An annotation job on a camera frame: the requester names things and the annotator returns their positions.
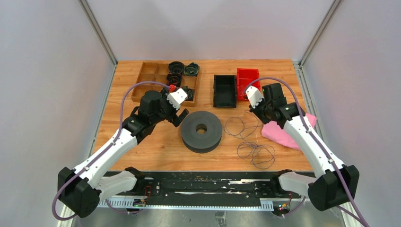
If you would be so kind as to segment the grey filament spool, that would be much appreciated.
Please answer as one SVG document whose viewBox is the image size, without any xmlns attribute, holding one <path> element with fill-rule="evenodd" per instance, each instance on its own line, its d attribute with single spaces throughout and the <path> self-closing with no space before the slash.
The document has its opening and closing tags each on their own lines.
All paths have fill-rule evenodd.
<svg viewBox="0 0 401 227">
<path fill-rule="evenodd" d="M 223 126 L 220 119 L 207 111 L 196 111 L 183 120 L 180 134 L 184 145 L 192 152 L 209 153 L 220 144 Z"/>
</svg>

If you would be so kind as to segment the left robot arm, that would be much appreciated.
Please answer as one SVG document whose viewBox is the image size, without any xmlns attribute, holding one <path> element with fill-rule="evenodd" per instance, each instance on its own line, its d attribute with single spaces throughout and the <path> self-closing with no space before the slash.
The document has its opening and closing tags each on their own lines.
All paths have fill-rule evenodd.
<svg viewBox="0 0 401 227">
<path fill-rule="evenodd" d="M 169 92 L 167 88 L 146 91 L 139 106 L 120 123 L 107 143 L 81 164 L 72 169 L 64 167 L 58 173 L 58 191 L 54 201 L 61 201 L 75 216 L 85 218 L 99 202 L 121 192 L 142 194 L 145 183 L 139 170 L 128 167 L 111 177 L 106 177 L 105 173 L 150 135 L 158 123 L 168 121 L 178 127 L 189 113 L 184 109 L 180 115 L 177 114 L 187 97 L 181 88 L 174 92 Z"/>
</svg>

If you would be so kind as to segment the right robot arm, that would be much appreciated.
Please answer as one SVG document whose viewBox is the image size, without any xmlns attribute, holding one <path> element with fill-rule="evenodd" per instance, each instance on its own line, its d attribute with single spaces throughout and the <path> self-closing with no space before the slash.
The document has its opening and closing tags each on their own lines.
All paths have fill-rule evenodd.
<svg viewBox="0 0 401 227">
<path fill-rule="evenodd" d="M 262 123 L 275 122 L 299 146 L 313 168 L 314 177 L 292 170 L 277 172 L 270 184 L 276 197 L 288 192 L 309 198 L 319 211 L 350 202 L 354 199 L 359 171 L 347 166 L 324 144 L 311 126 L 298 101 L 288 103 L 279 83 L 258 89 L 248 85 L 245 94 L 250 112 Z"/>
</svg>

